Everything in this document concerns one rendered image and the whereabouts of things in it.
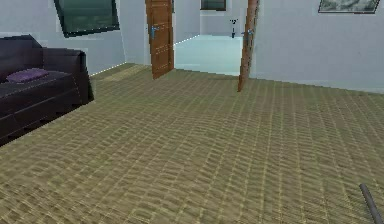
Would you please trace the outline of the dark framed window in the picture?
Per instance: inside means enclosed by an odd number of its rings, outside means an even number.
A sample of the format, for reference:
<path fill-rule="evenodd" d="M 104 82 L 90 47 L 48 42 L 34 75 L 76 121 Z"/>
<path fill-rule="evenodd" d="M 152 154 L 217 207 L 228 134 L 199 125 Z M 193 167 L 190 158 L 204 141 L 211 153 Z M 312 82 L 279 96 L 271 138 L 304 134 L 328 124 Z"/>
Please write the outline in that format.
<path fill-rule="evenodd" d="M 119 30 L 116 0 L 53 0 L 65 38 Z"/>

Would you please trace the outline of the framed wall picture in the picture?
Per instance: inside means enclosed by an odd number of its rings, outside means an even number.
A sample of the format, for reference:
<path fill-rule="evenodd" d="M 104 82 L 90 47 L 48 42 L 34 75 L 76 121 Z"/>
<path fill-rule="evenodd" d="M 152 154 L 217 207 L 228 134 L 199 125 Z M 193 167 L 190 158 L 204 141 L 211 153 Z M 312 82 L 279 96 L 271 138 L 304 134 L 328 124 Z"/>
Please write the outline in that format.
<path fill-rule="evenodd" d="M 380 0 L 320 0 L 319 13 L 374 14 Z"/>

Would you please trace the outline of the dark purple sofa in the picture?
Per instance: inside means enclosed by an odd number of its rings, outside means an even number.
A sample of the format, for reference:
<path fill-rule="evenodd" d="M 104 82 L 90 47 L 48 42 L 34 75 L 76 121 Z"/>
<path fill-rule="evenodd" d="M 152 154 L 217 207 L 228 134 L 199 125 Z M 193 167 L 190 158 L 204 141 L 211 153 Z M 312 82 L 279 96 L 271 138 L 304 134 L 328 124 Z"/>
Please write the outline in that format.
<path fill-rule="evenodd" d="M 31 68 L 49 74 L 6 80 Z M 0 38 L 0 147 L 93 100 L 83 51 L 43 47 L 30 35 Z"/>

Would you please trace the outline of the grey rod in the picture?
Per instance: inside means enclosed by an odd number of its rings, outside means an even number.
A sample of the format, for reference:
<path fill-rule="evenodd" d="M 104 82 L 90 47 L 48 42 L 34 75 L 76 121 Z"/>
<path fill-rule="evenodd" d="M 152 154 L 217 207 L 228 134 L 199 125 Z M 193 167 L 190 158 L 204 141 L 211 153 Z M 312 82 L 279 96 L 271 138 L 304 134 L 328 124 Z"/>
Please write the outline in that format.
<path fill-rule="evenodd" d="M 374 223 L 375 224 L 384 224 L 384 221 L 382 220 L 381 214 L 380 214 L 379 210 L 377 209 L 377 206 L 374 202 L 374 199 L 373 199 L 368 187 L 364 183 L 361 183 L 359 185 L 359 188 L 362 192 L 362 195 L 365 199 L 366 205 L 370 211 L 370 214 L 372 216 Z"/>

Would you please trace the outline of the purple cushion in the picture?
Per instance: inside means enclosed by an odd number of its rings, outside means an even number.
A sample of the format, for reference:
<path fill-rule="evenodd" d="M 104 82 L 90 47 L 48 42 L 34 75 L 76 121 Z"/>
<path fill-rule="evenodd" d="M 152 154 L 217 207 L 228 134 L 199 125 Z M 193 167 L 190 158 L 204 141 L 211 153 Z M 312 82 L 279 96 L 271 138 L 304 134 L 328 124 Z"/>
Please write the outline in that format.
<path fill-rule="evenodd" d="M 31 68 L 31 69 L 12 73 L 6 77 L 6 80 L 8 82 L 13 82 L 13 83 L 24 83 L 24 82 L 29 82 L 32 80 L 39 79 L 48 74 L 49 72 L 44 69 Z"/>

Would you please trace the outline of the small dark window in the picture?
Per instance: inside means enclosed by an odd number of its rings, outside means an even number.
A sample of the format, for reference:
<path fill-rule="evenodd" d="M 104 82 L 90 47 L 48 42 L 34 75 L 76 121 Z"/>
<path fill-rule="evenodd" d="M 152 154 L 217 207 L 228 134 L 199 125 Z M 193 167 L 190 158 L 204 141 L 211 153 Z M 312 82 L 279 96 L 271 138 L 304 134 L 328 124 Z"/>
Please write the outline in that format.
<path fill-rule="evenodd" d="M 201 0 L 202 10 L 225 11 L 226 0 Z"/>

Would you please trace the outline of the brown wooden room door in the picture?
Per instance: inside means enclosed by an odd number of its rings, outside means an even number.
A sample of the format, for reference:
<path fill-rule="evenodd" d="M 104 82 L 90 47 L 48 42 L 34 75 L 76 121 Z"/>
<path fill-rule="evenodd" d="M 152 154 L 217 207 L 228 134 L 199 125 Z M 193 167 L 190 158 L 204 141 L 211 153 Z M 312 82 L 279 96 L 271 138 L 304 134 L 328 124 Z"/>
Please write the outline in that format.
<path fill-rule="evenodd" d="M 245 30 L 243 32 L 243 48 L 240 65 L 240 74 L 238 78 L 237 91 L 240 92 L 249 78 L 250 67 L 252 61 L 252 53 L 254 48 L 254 35 L 258 17 L 259 0 L 248 0 L 247 15 L 245 22 Z M 253 29 L 254 35 L 248 36 L 247 30 Z"/>
<path fill-rule="evenodd" d="M 174 69 L 171 0 L 145 0 L 152 77 L 157 79 Z M 151 38 L 151 26 L 159 27 Z"/>

